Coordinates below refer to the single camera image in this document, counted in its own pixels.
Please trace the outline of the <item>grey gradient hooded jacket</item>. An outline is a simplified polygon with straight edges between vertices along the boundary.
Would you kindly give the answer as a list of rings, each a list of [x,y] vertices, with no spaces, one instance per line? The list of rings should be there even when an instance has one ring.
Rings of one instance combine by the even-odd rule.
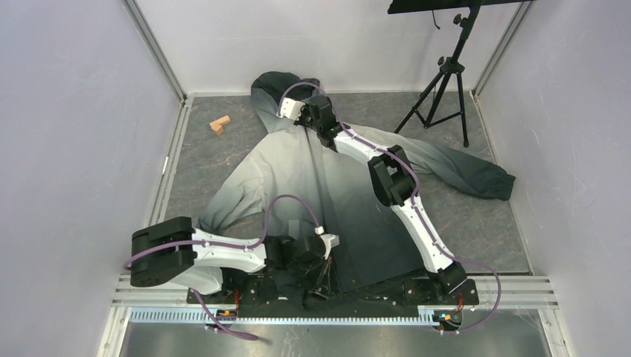
[[[280,236],[290,234],[290,225],[308,234],[319,221],[340,238],[333,249],[339,295],[363,298],[421,275],[424,264],[403,223],[374,195],[367,166],[276,115],[282,94],[307,99],[317,84],[277,71],[252,83],[252,105],[266,136],[224,181],[199,226],[218,234],[239,219],[266,212],[268,235]]]

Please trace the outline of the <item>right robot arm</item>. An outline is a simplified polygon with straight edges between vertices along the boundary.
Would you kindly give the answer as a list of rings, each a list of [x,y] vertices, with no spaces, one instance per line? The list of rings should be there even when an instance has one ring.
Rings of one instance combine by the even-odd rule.
[[[293,104],[286,98],[279,112],[314,131],[324,147],[367,166],[375,196],[403,223],[420,252],[429,278],[438,285],[440,295],[453,295],[467,282],[463,266],[443,243],[426,213],[418,178],[402,147],[377,144],[338,121],[327,96],[319,95]]]

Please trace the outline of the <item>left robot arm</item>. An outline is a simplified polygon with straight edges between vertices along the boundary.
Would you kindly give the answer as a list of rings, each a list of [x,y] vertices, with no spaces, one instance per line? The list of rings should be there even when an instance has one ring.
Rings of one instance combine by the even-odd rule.
[[[298,280],[323,266],[339,237],[323,227],[300,239],[266,236],[237,239],[194,228],[179,216],[132,234],[132,256],[124,263],[134,287],[174,283],[212,295],[228,286],[228,273],[245,276],[288,274]]]

